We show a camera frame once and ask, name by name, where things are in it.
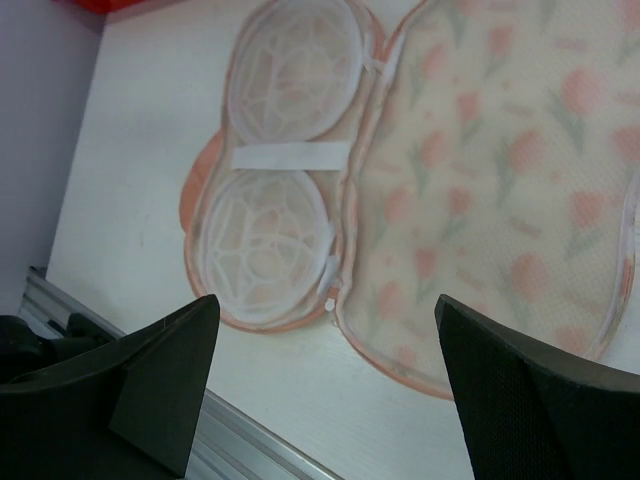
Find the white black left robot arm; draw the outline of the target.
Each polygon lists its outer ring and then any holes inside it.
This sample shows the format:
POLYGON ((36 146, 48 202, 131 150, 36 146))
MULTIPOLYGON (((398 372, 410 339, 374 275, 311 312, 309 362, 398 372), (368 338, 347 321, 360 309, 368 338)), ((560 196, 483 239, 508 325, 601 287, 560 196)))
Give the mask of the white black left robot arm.
POLYGON ((47 322, 60 337, 45 338, 28 323, 13 315, 1 316, 1 383, 69 360, 116 339, 114 335, 81 313, 72 313, 62 327, 47 322))

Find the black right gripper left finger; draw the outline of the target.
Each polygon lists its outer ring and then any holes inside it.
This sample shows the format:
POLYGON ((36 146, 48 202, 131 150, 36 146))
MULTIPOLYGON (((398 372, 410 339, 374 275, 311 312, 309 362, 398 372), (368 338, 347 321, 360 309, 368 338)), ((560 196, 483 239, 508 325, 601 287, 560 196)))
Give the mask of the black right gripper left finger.
POLYGON ((181 479, 220 326, 213 295, 1 383, 5 479, 181 479))

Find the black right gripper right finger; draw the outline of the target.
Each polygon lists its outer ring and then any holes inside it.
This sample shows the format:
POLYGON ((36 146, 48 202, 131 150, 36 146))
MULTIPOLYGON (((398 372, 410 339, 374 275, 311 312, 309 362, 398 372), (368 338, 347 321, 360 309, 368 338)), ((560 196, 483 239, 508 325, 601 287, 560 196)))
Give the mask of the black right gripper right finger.
POLYGON ((638 478, 638 375, 524 335, 448 295, 434 313, 475 478, 638 478))

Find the floral mesh laundry bag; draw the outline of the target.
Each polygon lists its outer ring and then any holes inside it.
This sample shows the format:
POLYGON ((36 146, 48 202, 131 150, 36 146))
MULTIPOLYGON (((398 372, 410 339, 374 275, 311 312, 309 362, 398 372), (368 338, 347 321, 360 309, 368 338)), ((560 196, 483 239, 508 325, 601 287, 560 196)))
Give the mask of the floral mesh laundry bag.
POLYGON ((451 394, 449 295, 594 360, 634 277, 635 1, 359 1, 245 20, 180 201, 189 283, 270 333, 329 314, 399 382, 451 394))

